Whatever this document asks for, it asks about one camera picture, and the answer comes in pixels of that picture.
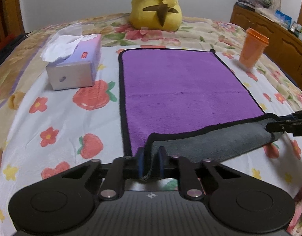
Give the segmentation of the purple and grey towel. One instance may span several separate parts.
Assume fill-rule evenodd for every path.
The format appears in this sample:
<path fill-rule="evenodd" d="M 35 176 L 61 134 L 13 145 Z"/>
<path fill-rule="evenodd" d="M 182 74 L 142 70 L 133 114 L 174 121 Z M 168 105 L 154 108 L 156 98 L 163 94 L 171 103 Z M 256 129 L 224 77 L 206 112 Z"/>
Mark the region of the purple and grey towel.
<path fill-rule="evenodd" d="M 161 178 L 166 156 L 223 162 L 281 137 L 214 51 L 131 49 L 119 65 L 124 153 L 140 178 Z"/>

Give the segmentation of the blue white package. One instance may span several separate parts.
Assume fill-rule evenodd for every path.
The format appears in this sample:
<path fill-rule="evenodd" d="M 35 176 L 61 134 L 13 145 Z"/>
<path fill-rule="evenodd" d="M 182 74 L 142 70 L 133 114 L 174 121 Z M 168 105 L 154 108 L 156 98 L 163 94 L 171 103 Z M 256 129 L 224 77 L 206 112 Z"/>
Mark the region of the blue white package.
<path fill-rule="evenodd" d="M 276 10 L 275 17 L 278 19 L 278 23 L 281 25 L 281 27 L 289 30 L 292 23 L 292 18 L 290 16 L 284 14 L 280 10 Z"/>

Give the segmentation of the floral bed quilt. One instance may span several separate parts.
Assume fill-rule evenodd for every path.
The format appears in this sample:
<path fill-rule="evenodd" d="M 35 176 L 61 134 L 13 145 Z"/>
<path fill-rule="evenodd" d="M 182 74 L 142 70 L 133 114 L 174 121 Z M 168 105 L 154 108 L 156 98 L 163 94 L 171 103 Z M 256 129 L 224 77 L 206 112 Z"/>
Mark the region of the floral bed quilt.
<path fill-rule="evenodd" d="M 104 47 L 115 46 L 116 55 L 130 46 L 177 47 L 177 49 L 215 49 L 225 62 L 233 62 L 241 53 L 245 32 L 230 23 L 201 18 L 184 18 L 176 32 L 157 30 L 135 30 L 128 22 L 127 14 L 111 14 L 98 18 L 81 20 L 84 35 L 102 34 Z M 82 123 L 68 126 L 70 111 L 79 111 L 72 103 L 77 91 L 55 93 L 41 91 L 45 85 L 46 63 L 40 55 L 47 41 L 59 30 L 77 21 L 54 25 L 28 35 L 0 65 L 0 235 L 13 235 L 15 228 L 8 214 L 8 202 L 17 190 L 52 175 L 53 172 L 72 168 L 83 163 L 77 158 L 79 135 L 93 133 L 104 144 L 103 150 L 95 155 L 102 162 L 110 163 L 123 154 L 117 144 L 120 141 L 120 120 L 118 103 L 108 102 L 103 108 L 92 112 L 81 111 Z M 242 84 L 254 95 L 265 112 L 282 114 L 302 110 L 302 92 L 287 79 L 281 69 L 265 55 L 256 64 L 253 75 L 239 76 Z M 63 98 L 53 99 L 55 94 Z M 41 147 L 40 133 L 56 133 L 56 142 Z M 279 151 L 279 157 L 266 156 L 265 147 L 239 156 L 224 164 L 232 166 L 258 179 L 275 184 L 291 196 L 302 187 L 302 137 L 284 135 L 274 142 L 272 151 Z"/>

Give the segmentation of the white strawberry print sheet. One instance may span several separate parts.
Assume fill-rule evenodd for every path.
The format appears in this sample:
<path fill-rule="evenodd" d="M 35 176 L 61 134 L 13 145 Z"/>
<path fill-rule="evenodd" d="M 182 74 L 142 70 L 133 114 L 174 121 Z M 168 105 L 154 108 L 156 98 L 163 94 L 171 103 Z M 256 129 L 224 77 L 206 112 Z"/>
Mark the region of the white strawberry print sheet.
<path fill-rule="evenodd" d="M 187 49 L 102 49 L 92 87 L 53 91 L 43 73 L 25 95 L 9 130 L 0 172 L 0 235 L 23 187 L 97 158 L 136 153 L 152 133 L 176 134 L 296 108 L 237 56 Z"/>

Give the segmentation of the lilac tissue box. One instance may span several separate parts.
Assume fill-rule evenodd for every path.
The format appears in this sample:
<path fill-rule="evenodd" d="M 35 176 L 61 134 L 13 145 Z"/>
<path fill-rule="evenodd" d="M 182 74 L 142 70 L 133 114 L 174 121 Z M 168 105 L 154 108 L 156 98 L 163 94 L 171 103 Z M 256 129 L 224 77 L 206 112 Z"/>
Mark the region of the lilac tissue box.
<path fill-rule="evenodd" d="M 82 34 L 82 24 L 67 26 L 52 36 L 41 53 L 54 91 L 91 87 L 101 55 L 102 35 Z"/>

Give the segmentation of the orange plastic cup with lid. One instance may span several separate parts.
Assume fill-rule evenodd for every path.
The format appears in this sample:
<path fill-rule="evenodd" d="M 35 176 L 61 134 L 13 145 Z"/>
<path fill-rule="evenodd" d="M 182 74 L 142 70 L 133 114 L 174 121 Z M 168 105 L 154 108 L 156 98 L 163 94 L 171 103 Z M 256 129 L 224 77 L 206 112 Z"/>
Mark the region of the orange plastic cup with lid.
<path fill-rule="evenodd" d="M 239 62 L 248 70 L 252 69 L 265 48 L 269 45 L 269 38 L 260 34 L 253 28 L 246 30 L 246 38 L 243 43 Z"/>

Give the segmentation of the brown louvered wardrobe door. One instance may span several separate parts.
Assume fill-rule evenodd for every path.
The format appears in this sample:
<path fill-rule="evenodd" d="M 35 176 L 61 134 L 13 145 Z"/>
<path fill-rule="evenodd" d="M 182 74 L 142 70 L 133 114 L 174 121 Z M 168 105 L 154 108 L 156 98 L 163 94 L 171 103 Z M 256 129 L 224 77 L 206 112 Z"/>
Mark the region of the brown louvered wardrobe door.
<path fill-rule="evenodd" d="M 19 0 L 0 0 L 0 51 L 24 33 Z"/>

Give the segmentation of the brown wooden cabinet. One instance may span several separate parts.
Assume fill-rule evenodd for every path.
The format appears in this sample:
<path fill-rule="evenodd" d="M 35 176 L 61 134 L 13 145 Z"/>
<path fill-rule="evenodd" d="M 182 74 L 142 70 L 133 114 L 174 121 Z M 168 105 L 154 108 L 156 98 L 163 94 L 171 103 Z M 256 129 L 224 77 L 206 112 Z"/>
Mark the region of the brown wooden cabinet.
<path fill-rule="evenodd" d="M 230 22 L 244 30 L 252 28 L 269 38 L 264 53 L 302 90 L 302 41 L 275 22 L 256 12 L 233 6 Z"/>

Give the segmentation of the yellow pikachu plush toy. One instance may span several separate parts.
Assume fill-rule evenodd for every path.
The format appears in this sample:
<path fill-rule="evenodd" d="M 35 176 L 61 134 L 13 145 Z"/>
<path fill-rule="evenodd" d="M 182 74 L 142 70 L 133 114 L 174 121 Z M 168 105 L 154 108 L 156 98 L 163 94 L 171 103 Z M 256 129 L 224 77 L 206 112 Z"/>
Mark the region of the yellow pikachu plush toy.
<path fill-rule="evenodd" d="M 182 10 L 178 0 L 132 0 L 130 23 L 140 30 L 176 31 Z"/>

